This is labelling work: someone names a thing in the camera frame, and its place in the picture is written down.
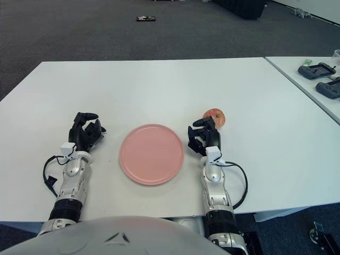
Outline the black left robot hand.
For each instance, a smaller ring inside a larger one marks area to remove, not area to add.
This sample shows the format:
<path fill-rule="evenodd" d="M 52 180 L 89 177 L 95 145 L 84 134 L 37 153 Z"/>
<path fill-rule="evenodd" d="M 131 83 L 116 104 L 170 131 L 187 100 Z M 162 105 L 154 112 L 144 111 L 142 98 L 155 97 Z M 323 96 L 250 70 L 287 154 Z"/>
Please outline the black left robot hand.
<path fill-rule="evenodd" d="M 97 114 L 78 112 L 69 131 L 69 142 L 75 143 L 76 151 L 89 153 L 104 138 L 105 132 Z"/>

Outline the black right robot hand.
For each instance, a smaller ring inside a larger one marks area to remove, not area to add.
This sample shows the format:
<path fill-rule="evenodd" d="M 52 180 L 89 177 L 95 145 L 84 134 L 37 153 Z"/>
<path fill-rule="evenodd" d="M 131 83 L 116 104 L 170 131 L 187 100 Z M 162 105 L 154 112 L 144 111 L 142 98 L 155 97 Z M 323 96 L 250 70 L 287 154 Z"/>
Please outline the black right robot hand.
<path fill-rule="evenodd" d="M 216 146 L 221 150 L 220 133 L 211 116 L 197 120 L 192 125 L 197 129 L 188 126 L 188 146 L 190 149 L 202 156 L 206 156 L 206 148 L 208 147 Z"/>

